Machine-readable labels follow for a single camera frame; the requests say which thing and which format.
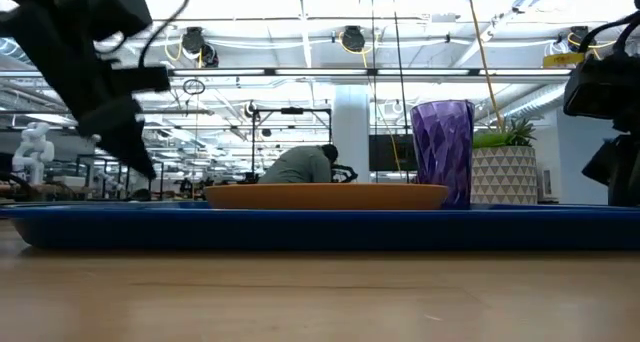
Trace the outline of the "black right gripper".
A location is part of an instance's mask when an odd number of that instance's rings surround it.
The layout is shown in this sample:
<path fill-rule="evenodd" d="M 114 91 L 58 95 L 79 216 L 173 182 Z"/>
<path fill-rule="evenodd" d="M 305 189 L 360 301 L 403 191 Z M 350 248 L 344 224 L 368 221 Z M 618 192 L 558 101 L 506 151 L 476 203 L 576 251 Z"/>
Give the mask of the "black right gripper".
<path fill-rule="evenodd" d="M 639 57 L 613 54 L 579 64 L 565 86 L 563 112 L 611 120 L 620 132 L 638 132 Z M 619 162 L 618 144 L 618 137 L 605 139 L 582 174 L 602 185 L 612 185 Z"/>

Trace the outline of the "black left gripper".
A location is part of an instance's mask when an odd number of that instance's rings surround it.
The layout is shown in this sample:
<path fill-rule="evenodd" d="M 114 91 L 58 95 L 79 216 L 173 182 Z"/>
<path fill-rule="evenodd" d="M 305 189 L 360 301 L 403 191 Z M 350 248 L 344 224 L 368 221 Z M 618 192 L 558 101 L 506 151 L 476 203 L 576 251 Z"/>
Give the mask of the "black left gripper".
<path fill-rule="evenodd" d="M 97 146 L 148 179 L 153 162 L 142 139 L 135 92 L 169 89 L 167 69 L 141 66 L 115 69 L 97 56 L 86 30 L 60 25 L 44 11 L 29 18 L 42 36 L 29 40 L 31 60 L 71 110 L 84 135 L 102 135 Z"/>

